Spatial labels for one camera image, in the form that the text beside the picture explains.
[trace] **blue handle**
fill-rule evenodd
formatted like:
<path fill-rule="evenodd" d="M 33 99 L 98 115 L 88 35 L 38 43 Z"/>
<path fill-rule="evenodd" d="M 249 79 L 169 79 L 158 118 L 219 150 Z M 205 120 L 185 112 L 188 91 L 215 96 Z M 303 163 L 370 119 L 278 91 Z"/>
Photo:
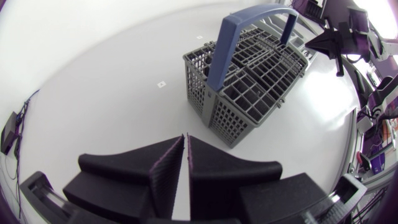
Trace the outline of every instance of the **blue handle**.
<path fill-rule="evenodd" d="M 253 6 L 235 12 L 223 19 L 207 79 L 207 84 L 210 88 L 218 91 L 223 86 L 241 30 L 264 17 L 279 13 L 289 13 L 284 32 L 282 37 L 280 37 L 282 44 L 286 44 L 299 15 L 297 11 L 287 6 L 281 4 Z"/>

